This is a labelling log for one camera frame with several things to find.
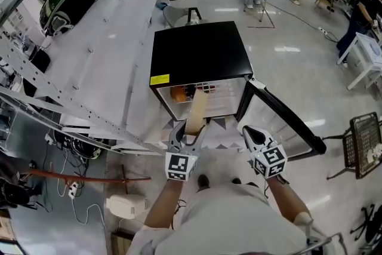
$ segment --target black shoe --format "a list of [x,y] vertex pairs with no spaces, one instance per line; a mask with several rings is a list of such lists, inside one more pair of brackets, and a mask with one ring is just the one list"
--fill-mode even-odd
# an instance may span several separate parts
[[210,186],[210,180],[208,180],[208,177],[205,174],[201,174],[198,177],[198,187],[203,188],[203,187],[209,187]]
[[235,177],[235,178],[232,180],[232,183],[234,183],[234,184],[241,184],[241,179],[239,179],[238,177]]

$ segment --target sneaker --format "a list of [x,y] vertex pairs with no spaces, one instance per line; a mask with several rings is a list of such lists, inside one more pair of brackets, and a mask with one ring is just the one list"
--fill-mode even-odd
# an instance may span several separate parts
[[296,5],[300,5],[300,2],[298,0],[290,0],[290,1],[293,2]]
[[210,186],[210,180],[208,180],[208,177],[205,174],[201,174],[198,177],[198,187],[209,187]]
[[241,184],[241,179],[239,179],[238,177],[235,177],[231,182],[233,184]]

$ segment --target white shirt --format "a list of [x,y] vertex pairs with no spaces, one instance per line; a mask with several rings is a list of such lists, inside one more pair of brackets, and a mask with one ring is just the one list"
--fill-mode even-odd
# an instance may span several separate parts
[[312,219],[292,224],[273,210],[259,188],[228,184],[200,191],[183,214],[181,226],[136,233],[128,255],[210,255],[296,253],[307,247]]

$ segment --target yellow warning label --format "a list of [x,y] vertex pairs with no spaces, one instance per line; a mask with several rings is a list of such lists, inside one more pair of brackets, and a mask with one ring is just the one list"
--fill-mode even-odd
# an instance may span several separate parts
[[169,83],[170,75],[152,76],[150,78],[150,85]]

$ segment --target fridge door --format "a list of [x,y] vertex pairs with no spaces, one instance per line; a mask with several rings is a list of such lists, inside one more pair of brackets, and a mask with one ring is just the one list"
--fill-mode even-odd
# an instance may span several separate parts
[[266,86],[251,78],[244,89],[236,114],[238,130],[255,125],[271,133],[282,144],[289,160],[324,154],[326,145],[306,124]]

